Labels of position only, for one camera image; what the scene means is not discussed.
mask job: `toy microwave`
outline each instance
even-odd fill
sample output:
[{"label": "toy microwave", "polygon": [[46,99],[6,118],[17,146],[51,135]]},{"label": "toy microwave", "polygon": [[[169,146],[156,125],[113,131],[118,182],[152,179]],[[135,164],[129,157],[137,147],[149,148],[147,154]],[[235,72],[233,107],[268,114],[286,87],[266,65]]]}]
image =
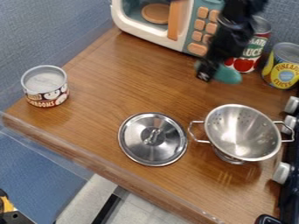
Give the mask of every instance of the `toy microwave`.
[{"label": "toy microwave", "polygon": [[204,56],[224,0],[112,0],[115,24],[160,46]]}]

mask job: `blue wall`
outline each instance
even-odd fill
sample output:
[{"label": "blue wall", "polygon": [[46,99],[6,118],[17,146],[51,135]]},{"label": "blue wall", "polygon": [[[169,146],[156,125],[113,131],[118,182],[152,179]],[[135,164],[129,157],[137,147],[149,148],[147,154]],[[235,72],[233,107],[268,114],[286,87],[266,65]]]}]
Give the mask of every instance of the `blue wall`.
[{"label": "blue wall", "polygon": [[291,42],[299,45],[298,11],[298,0],[268,0],[268,6],[261,14],[273,28],[268,51],[271,51],[273,45],[279,42]]},{"label": "blue wall", "polygon": [[[63,66],[112,21],[103,0],[0,2],[0,110],[23,97],[21,75]],[[52,223],[93,173],[0,124],[0,188],[38,224]]]},{"label": "blue wall", "polygon": [[29,68],[62,66],[111,25],[104,0],[2,0],[0,3],[0,109],[22,96]]}]

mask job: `white knob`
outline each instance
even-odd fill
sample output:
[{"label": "white knob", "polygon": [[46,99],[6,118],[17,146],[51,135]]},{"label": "white knob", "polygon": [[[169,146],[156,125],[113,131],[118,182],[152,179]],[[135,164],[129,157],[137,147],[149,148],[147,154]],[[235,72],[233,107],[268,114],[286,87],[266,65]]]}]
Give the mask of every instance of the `white knob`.
[{"label": "white knob", "polygon": [[287,102],[286,107],[284,108],[284,112],[287,112],[288,114],[294,114],[297,107],[299,105],[299,98],[291,96],[289,97],[289,101]]},{"label": "white knob", "polygon": [[288,179],[289,172],[290,172],[290,165],[280,162],[276,167],[275,174],[273,175],[272,180],[281,185],[284,185],[284,183]]},{"label": "white knob", "polygon": [[[284,123],[287,124],[290,128],[294,129],[296,126],[297,119],[292,115],[287,115],[284,119]],[[290,135],[292,132],[287,129],[285,126],[282,126],[282,133]]]}]

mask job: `yellow can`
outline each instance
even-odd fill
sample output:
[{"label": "yellow can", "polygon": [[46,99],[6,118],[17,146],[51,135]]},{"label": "yellow can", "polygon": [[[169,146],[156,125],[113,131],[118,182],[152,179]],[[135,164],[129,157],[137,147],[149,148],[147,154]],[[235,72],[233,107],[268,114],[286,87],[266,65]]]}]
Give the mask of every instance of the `yellow can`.
[{"label": "yellow can", "polygon": [[299,45],[291,43],[275,45],[261,75],[272,87],[293,88],[299,80]]}]

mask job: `pot lid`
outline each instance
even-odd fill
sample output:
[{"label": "pot lid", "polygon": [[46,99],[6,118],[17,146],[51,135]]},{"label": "pot lid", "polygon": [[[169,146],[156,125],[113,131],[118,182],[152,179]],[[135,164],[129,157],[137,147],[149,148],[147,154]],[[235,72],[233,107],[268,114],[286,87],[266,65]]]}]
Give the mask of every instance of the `pot lid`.
[{"label": "pot lid", "polygon": [[183,128],[172,118],[158,113],[131,116],[120,127],[118,139],[128,157],[149,166],[172,164],[187,148]]}]

